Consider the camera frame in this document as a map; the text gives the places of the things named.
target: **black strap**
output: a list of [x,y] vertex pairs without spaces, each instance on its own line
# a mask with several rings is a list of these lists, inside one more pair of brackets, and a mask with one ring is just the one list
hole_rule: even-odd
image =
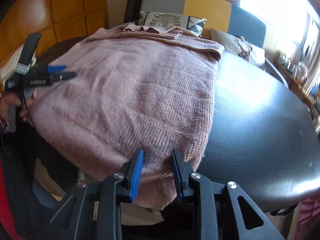
[[142,0],[127,0],[124,23],[134,22],[139,19],[141,1]]
[[283,209],[272,211],[270,213],[270,215],[274,216],[274,217],[285,217],[285,216],[289,215],[297,206],[298,206],[298,204],[295,204],[295,205],[287,208],[286,210],[284,210],[282,212],[280,212],[280,211],[283,210]]
[[24,65],[29,65],[31,63],[33,53],[35,52],[39,40],[40,40],[41,34],[40,33],[35,33],[35,34],[30,34],[22,48],[22,52],[19,58],[19,63],[24,64]]

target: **tiger print cushion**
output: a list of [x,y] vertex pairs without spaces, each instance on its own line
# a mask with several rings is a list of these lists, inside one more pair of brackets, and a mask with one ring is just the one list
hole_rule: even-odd
[[174,13],[140,12],[138,25],[165,28],[179,26],[192,31],[201,38],[206,20],[207,19]]

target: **wire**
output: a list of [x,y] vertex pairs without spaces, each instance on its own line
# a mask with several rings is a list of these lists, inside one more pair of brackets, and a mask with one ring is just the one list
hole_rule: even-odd
[[4,153],[7,155],[7,151],[5,150],[4,142],[3,142],[3,130],[2,130],[2,126],[0,127],[0,133],[1,133],[2,147],[3,147]]
[[33,127],[34,127],[35,130],[36,130],[36,134],[37,134],[37,138],[38,138],[38,143],[39,143],[39,146],[40,146],[39,132],[38,132],[38,129],[37,129],[35,123],[34,123],[33,120],[32,120],[32,117],[31,117],[31,114],[30,114],[30,112],[29,112],[28,105],[27,105],[27,101],[26,101],[26,98],[25,98],[24,94],[23,94],[23,98],[22,98],[22,99],[23,99],[24,105],[26,106],[26,109],[27,109],[27,112],[28,112],[28,116],[29,116],[29,118],[30,118],[30,121],[31,121]]

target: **folded blanket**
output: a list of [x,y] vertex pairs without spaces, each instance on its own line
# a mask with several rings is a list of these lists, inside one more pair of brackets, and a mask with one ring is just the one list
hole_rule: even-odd
[[206,147],[223,46],[179,27],[136,28],[99,29],[52,62],[78,76],[39,89],[31,115],[45,140],[97,180],[142,148],[135,203],[163,209],[176,196],[171,150],[196,170]]

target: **black leather ottoman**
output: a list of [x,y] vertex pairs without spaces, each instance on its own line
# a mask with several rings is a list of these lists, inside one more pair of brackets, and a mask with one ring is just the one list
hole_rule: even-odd
[[[39,65],[84,38],[55,44],[38,56]],[[274,77],[224,52],[212,130],[198,172],[212,181],[237,182],[264,212],[312,196],[320,189],[320,143],[306,107]]]

